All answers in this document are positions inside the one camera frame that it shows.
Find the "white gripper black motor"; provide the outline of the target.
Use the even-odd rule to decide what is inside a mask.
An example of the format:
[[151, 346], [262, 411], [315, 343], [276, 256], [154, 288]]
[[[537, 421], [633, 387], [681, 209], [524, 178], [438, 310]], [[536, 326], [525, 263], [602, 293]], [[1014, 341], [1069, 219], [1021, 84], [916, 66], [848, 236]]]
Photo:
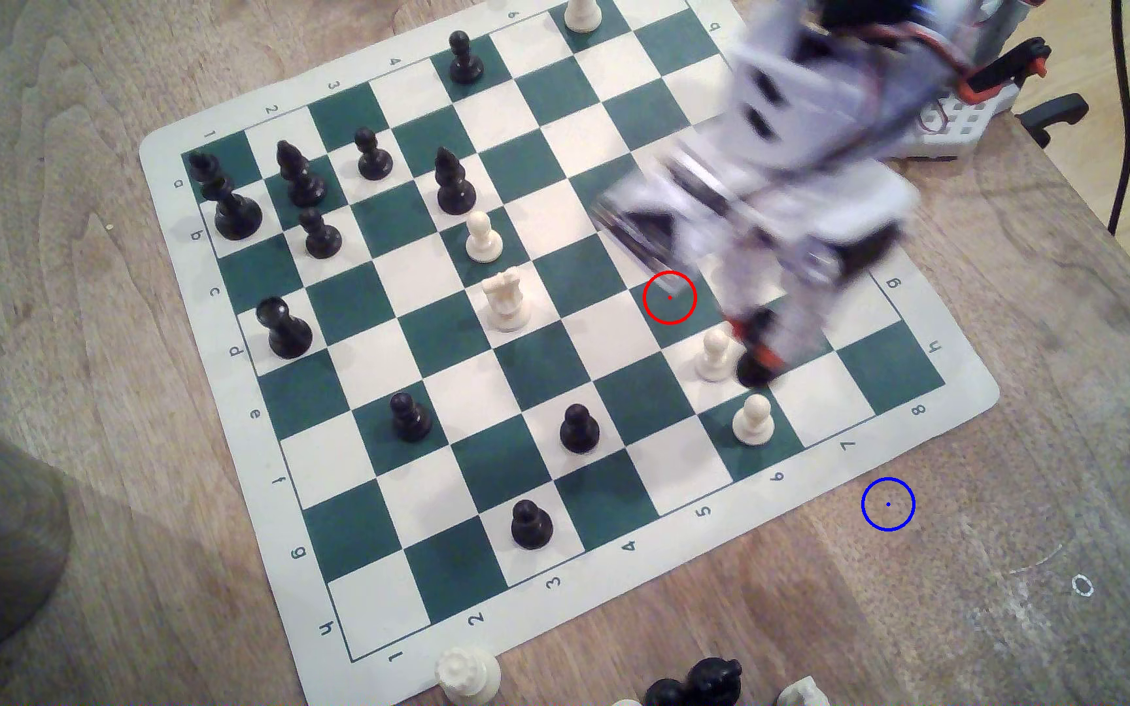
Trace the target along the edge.
[[[840, 171], [734, 202], [723, 225], [714, 291], [745, 355], [759, 365], [805, 361], [836, 291], [902, 242], [919, 200], [918, 188], [897, 172]], [[777, 313], [757, 305], [774, 274], [809, 279], [782, 282], [786, 295]]]

